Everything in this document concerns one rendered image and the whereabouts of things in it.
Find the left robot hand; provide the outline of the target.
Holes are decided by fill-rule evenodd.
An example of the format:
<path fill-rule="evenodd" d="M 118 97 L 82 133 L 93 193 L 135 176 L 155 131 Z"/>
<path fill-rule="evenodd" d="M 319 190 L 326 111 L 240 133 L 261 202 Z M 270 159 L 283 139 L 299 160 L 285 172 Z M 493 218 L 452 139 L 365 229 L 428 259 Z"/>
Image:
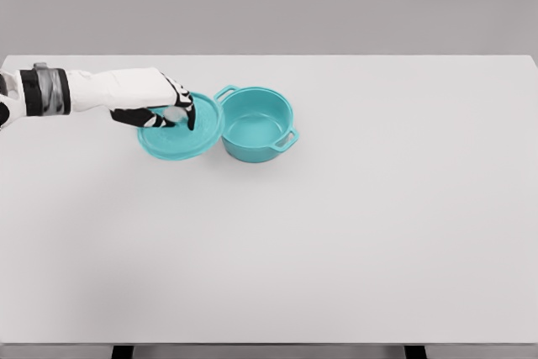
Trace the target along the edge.
<path fill-rule="evenodd" d="M 194 130 L 193 95 L 156 68 L 113 71 L 112 120 L 137 128 L 171 128 L 185 120 Z"/>

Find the teal pot lid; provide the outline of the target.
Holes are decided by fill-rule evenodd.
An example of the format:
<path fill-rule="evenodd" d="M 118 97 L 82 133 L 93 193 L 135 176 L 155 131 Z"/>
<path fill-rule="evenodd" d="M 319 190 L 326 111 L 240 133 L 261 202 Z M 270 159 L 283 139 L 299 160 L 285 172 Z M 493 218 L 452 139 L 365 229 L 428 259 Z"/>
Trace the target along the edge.
<path fill-rule="evenodd" d="M 181 161 L 199 156 L 212 148 L 224 130 L 224 113 L 220 104 L 201 93 L 193 92 L 196 122 L 193 131 L 185 120 L 170 128 L 138 128 L 140 146 L 151 156 L 166 161 Z"/>

